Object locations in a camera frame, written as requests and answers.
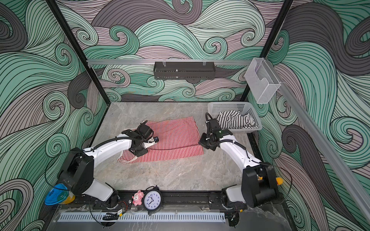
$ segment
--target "pink toy figurine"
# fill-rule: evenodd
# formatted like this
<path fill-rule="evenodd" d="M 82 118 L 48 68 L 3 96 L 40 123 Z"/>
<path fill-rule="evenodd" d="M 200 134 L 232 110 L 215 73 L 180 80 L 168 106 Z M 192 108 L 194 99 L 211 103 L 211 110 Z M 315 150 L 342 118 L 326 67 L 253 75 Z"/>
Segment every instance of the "pink toy figurine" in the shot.
<path fill-rule="evenodd" d="M 144 193 L 142 192 L 142 191 L 138 191 L 137 193 L 135 193 L 134 195 L 133 195 L 133 204 L 135 205 L 135 206 L 137 206 L 137 205 L 141 205 L 141 199 L 144 197 Z"/>

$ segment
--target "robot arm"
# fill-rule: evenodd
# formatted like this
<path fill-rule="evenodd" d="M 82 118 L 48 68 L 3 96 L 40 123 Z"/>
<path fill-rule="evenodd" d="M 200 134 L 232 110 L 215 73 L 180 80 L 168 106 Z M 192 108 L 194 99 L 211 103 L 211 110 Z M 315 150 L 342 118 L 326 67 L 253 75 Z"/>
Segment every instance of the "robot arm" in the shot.
<path fill-rule="evenodd" d="M 208 113 L 206 125 L 207 133 L 202 134 L 199 144 L 213 151 L 220 147 L 242 171 L 242 184 L 224 189 L 228 199 L 226 205 L 233 207 L 234 202 L 241 201 L 255 207 L 275 198 L 278 185 L 273 166 L 251 155 L 230 130 L 222 129 Z"/>
<path fill-rule="evenodd" d="M 233 140 L 237 142 L 235 136 L 233 135 L 226 135 L 220 138 L 220 141 L 221 140 Z M 233 159 L 233 161 L 237 164 L 241 171 L 243 171 L 243 169 L 245 169 L 247 166 L 254 167 L 259 165 L 259 163 L 261 162 L 259 159 L 251 155 L 247 150 L 242 149 L 235 143 L 220 143 L 220 148 Z"/>
<path fill-rule="evenodd" d="M 90 195 L 105 202 L 108 208 L 115 207 L 118 202 L 117 191 L 107 183 L 94 179 L 94 168 L 124 150 L 129 150 L 137 157 L 146 154 L 147 148 L 159 139 L 152 137 L 153 130 L 145 123 L 140 124 L 135 131 L 125 130 L 117 137 L 94 147 L 72 149 L 59 172 L 59 182 L 75 195 Z"/>

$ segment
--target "black corner post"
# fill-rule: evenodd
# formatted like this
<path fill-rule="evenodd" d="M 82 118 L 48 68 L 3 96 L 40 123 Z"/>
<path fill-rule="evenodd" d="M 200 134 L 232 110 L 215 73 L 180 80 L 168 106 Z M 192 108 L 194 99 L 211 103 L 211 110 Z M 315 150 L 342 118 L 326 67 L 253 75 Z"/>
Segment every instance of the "black corner post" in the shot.
<path fill-rule="evenodd" d="M 91 80 L 95 84 L 96 88 L 100 92 L 100 94 L 103 97 L 105 103 L 109 106 L 111 104 L 111 102 L 108 98 L 108 95 L 106 94 L 103 87 L 101 86 L 100 81 L 99 81 L 94 69 L 92 67 L 89 67 L 89 65 L 87 64 L 87 58 L 86 58 L 84 52 L 82 51 L 80 45 L 78 44 L 75 36 L 73 35 L 71 28 L 68 26 L 68 23 L 67 23 L 66 19 L 64 18 L 62 12 L 60 11 L 56 1 L 55 0 L 46 0 L 46 3 L 48 4 L 48 6 L 49 6 L 51 12 L 53 13 L 54 17 L 56 18 L 56 20 L 58 21 L 60 27 L 64 31 L 67 39 L 71 43 L 71 45 L 72 45 L 74 51 L 76 52 L 77 56 L 79 57 L 82 64 L 84 65 L 84 67 L 86 69 L 86 72 L 88 73 Z"/>
<path fill-rule="evenodd" d="M 278 36 L 281 26 L 285 20 L 286 15 L 289 12 L 290 7 L 292 6 L 293 0 L 285 0 L 283 6 L 281 7 L 277 18 L 275 19 L 275 23 L 272 27 L 272 30 L 267 38 L 267 41 L 261 51 L 260 58 L 266 58 L 267 54 L 269 53 L 275 38 Z M 248 93 L 250 91 L 249 85 L 247 85 L 244 89 L 242 97 L 240 98 L 241 102 L 244 102 L 247 99 Z"/>

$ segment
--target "plastic basket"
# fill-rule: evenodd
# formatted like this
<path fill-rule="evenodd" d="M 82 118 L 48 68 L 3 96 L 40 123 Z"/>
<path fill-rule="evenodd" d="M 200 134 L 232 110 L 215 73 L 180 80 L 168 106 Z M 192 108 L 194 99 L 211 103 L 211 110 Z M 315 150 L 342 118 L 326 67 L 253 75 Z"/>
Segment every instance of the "plastic basket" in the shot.
<path fill-rule="evenodd" d="M 208 104 L 208 113 L 213 117 L 216 118 L 220 112 L 227 112 L 227 111 L 238 111 L 241 115 L 250 114 L 252 118 L 257 123 L 257 128 L 241 128 L 241 129 L 229 129 L 232 132 L 246 132 L 251 133 L 253 131 L 261 130 L 262 123 L 261 119 L 258 116 L 256 110 L 249 102 L 211 102 Z"/>

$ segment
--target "metal rail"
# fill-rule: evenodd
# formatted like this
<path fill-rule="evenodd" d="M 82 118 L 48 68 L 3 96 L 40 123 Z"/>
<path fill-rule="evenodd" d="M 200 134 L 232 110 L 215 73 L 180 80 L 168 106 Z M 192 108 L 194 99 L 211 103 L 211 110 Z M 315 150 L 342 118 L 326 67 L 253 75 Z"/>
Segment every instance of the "metal rail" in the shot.
<path fill-rule="evenodd" d="M 214 62 L 215 65 L 247 66 L 252 60 L 149 60 L 149 59 L 89 59 L 89 65 L 154 65 L 155 62 Z"/>
<path fill-rule="evenodd" d="M 329 142 L 316 122 L 297 101 L 290 88 L 286 84 L 282 83 L 279 89 L 301 123 L 306 128 L 307 133 L 311 136 L 317 149 L 325 156 L 348 193 L 352 196 L 367 222 L 370 223 L 370 196 L 366 192 L 365 188 L 337 153 L 334 146 Z"/>

